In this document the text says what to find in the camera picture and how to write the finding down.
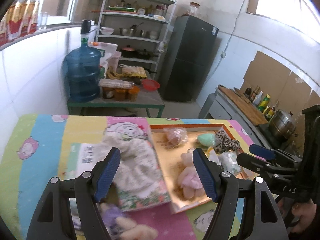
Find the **blue water jug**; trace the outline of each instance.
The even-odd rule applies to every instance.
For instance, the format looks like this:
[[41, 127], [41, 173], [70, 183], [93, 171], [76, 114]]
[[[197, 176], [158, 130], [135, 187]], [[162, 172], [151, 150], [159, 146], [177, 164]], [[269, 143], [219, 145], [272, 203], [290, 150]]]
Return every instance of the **blue water jug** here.
[[100, 94], [99, 75], [101, 53], [88, 47], [90, 20], [84, 20], [81, 26], [81, 47], [71, 51], [65, 58], [67, 64], [66, 89], [72, 101], [89, 102]]

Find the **open box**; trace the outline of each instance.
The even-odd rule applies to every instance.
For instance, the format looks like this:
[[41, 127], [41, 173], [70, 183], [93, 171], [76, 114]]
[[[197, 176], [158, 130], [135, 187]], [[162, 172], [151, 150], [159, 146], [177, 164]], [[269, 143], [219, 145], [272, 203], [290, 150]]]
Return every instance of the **open box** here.
[[[224, 124], [173, 124], [173, 125], [151, 125], [152, 140], [157, 153], [158, 161], [167, 185], [168, 192], [172, 201], [174, 213], [182, 212], [198, 205], [211, 201], [206, 195], [202, 197], [194, 197], [187, 200], [183, 197], [182, 189], [177, 185], [179, 174], [184, 170], [185, 166], [181, 162], [181, 154], [187, 152], [190, 148], [203, 148], [196, 142], [197, 136], [203, 133], [215, 133], [218, 130], [224, 130], [230, 139], [235, 139], [228, 127]], [[178, 145], [173, 149], [167, 149], [167, 139], [164, 128], [183, 127], [188, 132], [188, 142]], [[248, 176], [242, 172], [237, 176], [241, 179], [247, 179]]]

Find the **metal screw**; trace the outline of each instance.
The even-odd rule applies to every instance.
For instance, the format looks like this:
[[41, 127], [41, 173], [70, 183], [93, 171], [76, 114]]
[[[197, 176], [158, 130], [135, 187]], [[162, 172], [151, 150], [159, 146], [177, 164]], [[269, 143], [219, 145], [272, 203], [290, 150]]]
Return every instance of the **metal screw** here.
[[84, 178], [88, 178], [91, 176], [91, 172], [90, 171], [85, 171], [84, 173], [82, 173], [82, 177]]
[[258, 183], [263, 183], [263, 178], [261, 178], [261, 177], [256, 177], [256, 181], [257, 181]]
[[222, 173], [222, 176], [225, 177], [225, 178], [229, 178], [231, 176], [231, 174], [230, 174], [230, 172], [224, 171]]
[[50, 182], [52, 184], [57, 183], [58, 182], [58, 178], [57, 177], [53, 177], [52, 179], [50, 179]]

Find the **orange lid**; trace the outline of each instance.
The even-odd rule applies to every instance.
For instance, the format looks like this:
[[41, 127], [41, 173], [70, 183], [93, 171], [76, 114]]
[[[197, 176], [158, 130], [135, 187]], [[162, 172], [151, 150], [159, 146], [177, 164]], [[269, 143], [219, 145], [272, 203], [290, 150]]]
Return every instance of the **orange lid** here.
[[140, 88], [138, 88], [137, 86], [133, 86], [131, 89], [128, 90], [128, 93], [130, 94], [138, 94], [140, 91]]
[[116, 88], [115, 91], [117, 93], [125, 93], [127, 90], [126, 89], [123, 89], [123, 88]]

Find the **refrigerator door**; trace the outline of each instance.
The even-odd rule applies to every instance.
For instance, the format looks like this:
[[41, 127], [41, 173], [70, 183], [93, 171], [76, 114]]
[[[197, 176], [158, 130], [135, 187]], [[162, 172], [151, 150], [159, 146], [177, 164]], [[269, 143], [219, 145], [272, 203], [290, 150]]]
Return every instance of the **refrigerator door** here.
[[205, 65], [212, 52], [217, 28], [193, 16], [188, 16], [177, 59]]
[[205, 73], [204, 66], [176, 59], [163, 98], [169, 101], [191, 101]]

